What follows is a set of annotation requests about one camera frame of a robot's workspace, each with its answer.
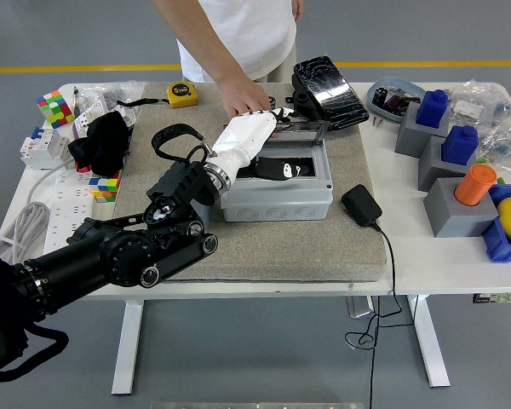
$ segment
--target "black cloth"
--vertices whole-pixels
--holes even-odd
[[[87,137],[71,142],[68,149],[78,168],[90,166],[96,175],[110,177],[123,168],[129,136],[121,114],[113,111],[91,122]]]

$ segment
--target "yellow tape measure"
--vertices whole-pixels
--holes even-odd
[[[198,104],[197,91],[193,84],[177,82],[167,88],[169,104],[173,108],[191,107]]]

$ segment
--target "floor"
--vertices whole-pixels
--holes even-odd
[[[511,1],[496,3],[306,2],[299,60],[400,61],[342,68],[349,82],[496,82],[511,94]],[[175,39],[151,2],[0,0],[0,67],[176,64]],[[419,67],[418,61],[478,61]],[[42,123],[35,98],[67,83],[172,81],[178,71],[0,73],[0,225],[24,169],[24,138]],[[391,308],[385,298],[385,308]],[[381,330],[375,408],[511,408],[511,304],[471,295],[429,298],[449,388],[428,386],[412,327]],[[344,298],[147,302],[135,387],[110,396],[122,302],[75,302],[45,320],[66,331],[66,351],[14,383],[0,408],[149,408],[154,401],[361,402],[368,407],[370,353],[352,350]],[[407,314],[397,321],[407,321]],[[26,353],[44,347],[35,341]]]

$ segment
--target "table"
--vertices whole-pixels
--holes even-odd
[[[371,84],[351,84],[362,101]],[[425,83],[424,89],[448,89],[455,84]],[[63,95],[72,94],[73,84],[61,87]],[[481,237],[436,239],[416,189],[417,159],[394,153],[399,126],[385,121],[372,126],[371,120],[359,126],[370,179],[377,203],[382,207],[380,225],[392,242],[396,261],[396,292],[409,296],[411,309],[417,300],[415,328],[432,387],[448,386],[445,364],[439,350],[426,296],[431,294],[471,294],[511,292],[511,263],[488,261]],[[22,207],[26,193],[39,175],[26,170],[21,177],[6,221]],[[50,197],[51,181],[36,191],[34,199]],[[342,192],[335,192],[335,200]],[[94,206],[93,217],[106,219],[112,214],[109,204]],[[112,393],[127,395],[132,388],[135,356],[143,302],[152,299],[228,298],[228,297],[317,297],[388,295],[392,290],[391,266],[375,282],[364,283],[234,283],[171,282],[152,289],[105,286],[88,295],[88,300],[125,300],[123,331]]]

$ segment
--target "blue tray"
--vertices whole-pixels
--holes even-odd
[[[511,185],[493,185],[488,191],[495,206],[505,198],[511,197]],[[500,223],[499,217],[483,232],[486,253],[492,262],[511,262],[511,243]]]
[[[426,91],[418,85],[414,85],[409,81],[397,77],[384,77],[371,85],[371,88],[367,91],[367,107],[381,117],[397,123],[400,123],[403,120],[402,116],[394,115],[373,104],[373,96],[375,95],[375,91],[379,88],[402,89],[406,94],[417,96],[420,98],[420,101],[424,99],[424,95],[426,94]]]

